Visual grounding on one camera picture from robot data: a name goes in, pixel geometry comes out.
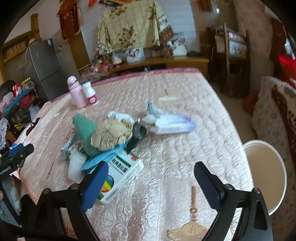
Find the floor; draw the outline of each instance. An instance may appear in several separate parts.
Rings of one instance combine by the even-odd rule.
[[[255,132],[252,129],[251,115],[244,111],[242,107],[242,98],[232,98],[219,92],[218,84],[211,84],[217,95],[221,99],[223,105],[228,111],[232,122],[234,123],[237,132],[242,140],[242,143],[246,143],[250,140],[257,139]]]

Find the box with rainbow logo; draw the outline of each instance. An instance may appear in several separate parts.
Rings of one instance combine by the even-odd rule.
[[[98,196],[103,204],[109,204],[144,167],[142,160],[124,150],[109,161],[108,166],[108,176]]]

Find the refrigerator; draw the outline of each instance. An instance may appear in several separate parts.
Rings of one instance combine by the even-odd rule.
[[[52,39],[37,40],[29,45],[26,61],[23,73],[34,82],[39,98],[52,101],[69,92],[67,78],[59,65]]]

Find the screw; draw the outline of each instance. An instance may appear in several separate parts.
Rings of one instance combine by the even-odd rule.
[[[255,193],[261,193],[261,191],[260,191],[260,189],[259,188],[253,188],[253,191],[255,192]]]
[[[71,188],[72,190],[76,190],[78,187],[79,187],[79,184],[77,184],[77,183],[74,183],[74,184],[72,184],[72,185],[70,186],[70,188]]]
[[[45,188],[44,190],[43,190],[43,194],[48,194],[50,192],[50,189],[49,188]]]
[[[228,190],[232,190],[233,189],[233,186],[231,184],[225,184],[224,187]]]

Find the white bucket rim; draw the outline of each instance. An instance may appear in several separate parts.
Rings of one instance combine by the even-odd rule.
[[[279,208],[279,206],[281,205],[281,203],[283,202],[283,199],[285,197],[286,190],[287,190],[287,170],[286,170],[286,166],[285,166],[285,163],[284,163],[281,155],[279,154],[279,152],[271,144],[269,144],[266,141],[262,141],[262,140],[251,140],[251,141],[248,141],[245,144],[243,144],[243,149],[245,150],[247,147],[249,147],[252,144],[262,144],[262,145],[265,145],[265,146],[269,147],[277,155],[277,157],[279,158],[279,160],[280,160],[280,162],[281,162],[281,164],[283,166],[284,178],[285,178],[284,191],[283,191],[282,197],[280,199],[280,202],[277,204],[277,206],[275,206],[273,209],[271,209],[268,212],[268,214],[270,216]]]

